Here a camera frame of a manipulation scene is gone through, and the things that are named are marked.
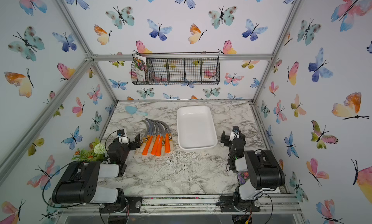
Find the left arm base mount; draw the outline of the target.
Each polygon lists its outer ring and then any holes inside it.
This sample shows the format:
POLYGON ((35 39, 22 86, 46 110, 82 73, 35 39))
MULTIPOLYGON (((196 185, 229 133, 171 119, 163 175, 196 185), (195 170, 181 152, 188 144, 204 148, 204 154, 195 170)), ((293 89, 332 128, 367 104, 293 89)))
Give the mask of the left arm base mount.
POLYGON ((103 204, 101 214, 136 214, 142 207, 142 197, 119 197, 116 203, 103 204))

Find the white plastic storage tray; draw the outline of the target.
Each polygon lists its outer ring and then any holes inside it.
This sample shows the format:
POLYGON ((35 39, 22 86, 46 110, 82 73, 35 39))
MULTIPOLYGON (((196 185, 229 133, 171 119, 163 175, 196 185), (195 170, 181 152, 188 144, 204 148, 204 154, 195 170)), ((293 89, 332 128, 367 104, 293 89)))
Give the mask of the white plastic storage tray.
POLYGON ((178 146, 186 152, 214 148, 218 143, 212 113, 207 106, 185 106, 177 110, 178 146))

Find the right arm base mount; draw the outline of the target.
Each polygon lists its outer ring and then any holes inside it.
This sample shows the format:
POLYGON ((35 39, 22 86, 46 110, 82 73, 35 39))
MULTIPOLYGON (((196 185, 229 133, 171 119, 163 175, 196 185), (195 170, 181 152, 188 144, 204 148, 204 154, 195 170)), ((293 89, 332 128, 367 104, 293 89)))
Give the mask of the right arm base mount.
POLYGON ((260 212, 258 200, 241 200, 235 196, 220 196, 216 202, 221 212, 260 212))

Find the light blue plastic trowel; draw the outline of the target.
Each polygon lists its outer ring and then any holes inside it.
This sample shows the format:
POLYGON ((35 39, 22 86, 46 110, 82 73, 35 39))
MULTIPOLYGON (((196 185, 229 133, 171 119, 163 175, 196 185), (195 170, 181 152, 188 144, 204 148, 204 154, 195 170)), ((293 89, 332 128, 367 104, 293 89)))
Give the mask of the light blue plastic trowel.
POLYGON ((138 115, 145 116, 145 117, 148 116, 147 112, 139 111, 136 107, 133 107, 133 106, 126 106, 125 110, 131 115, 138 114, 138 115))

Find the potted artificial flowers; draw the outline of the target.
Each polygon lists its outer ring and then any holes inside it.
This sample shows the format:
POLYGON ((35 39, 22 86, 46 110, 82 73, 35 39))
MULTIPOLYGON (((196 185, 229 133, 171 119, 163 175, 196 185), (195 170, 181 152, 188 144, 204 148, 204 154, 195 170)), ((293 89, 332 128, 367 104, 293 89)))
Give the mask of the potted artificial flowers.
POLYGON ((103 162, 107 154, 106 147, 99 138, 89 144, 89 149, 77 149, 72 161, 81 162, 103 162))

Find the flower seed packet in basket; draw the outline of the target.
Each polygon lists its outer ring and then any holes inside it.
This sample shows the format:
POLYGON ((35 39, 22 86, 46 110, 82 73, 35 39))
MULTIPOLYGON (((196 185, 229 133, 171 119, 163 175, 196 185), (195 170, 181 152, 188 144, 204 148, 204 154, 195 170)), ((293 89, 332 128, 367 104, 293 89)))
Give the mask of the flower seed packet in basket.
POLYGON ((134 73, 136 74, 137 81, 145 82, 147 75, 147 58, 135 54, 133 62, 135 63, 134 73))

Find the flower seed packet on table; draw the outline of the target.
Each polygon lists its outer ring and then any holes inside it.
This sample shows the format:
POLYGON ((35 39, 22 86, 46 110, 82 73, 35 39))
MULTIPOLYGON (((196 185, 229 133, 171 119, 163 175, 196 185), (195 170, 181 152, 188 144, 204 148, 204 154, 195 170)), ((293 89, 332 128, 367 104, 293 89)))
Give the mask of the flower seed packet on table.
POLYGON ((239 185, 245 184, 250 178, 248 172, 237 172, 237 180, 239 185))

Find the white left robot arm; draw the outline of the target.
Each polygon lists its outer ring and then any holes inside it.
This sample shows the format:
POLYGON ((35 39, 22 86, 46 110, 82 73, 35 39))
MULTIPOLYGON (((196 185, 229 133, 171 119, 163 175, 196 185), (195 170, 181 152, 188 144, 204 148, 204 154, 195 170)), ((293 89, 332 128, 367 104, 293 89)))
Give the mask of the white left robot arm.
POLYGON ((71 162, 54 188, 52 203, 63 208, 101 204, 99 211, 103 214, 139 213, 141 197, 128 197, 123 189, 102 187, 98 181, 122 177, 129 152, 139 149, 140 144, 140 135, 136 135, 134 141, 118 136, 108 147, 108 164, 100 161, 71 162))

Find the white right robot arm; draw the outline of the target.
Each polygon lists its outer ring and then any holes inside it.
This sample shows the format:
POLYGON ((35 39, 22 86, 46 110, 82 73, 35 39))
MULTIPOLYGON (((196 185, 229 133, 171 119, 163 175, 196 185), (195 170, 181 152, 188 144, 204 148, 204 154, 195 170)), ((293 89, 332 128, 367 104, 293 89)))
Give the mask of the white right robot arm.
POLYGON ((259 197, 284 186, 285 174, 272 151, 246 150, 246 137, 234 130, 222 133, 220 142, 229 148, 227 171, 240 174, 239 185, 231 196, 220 196, 216 203, 221 212, 259 212, 259 197))

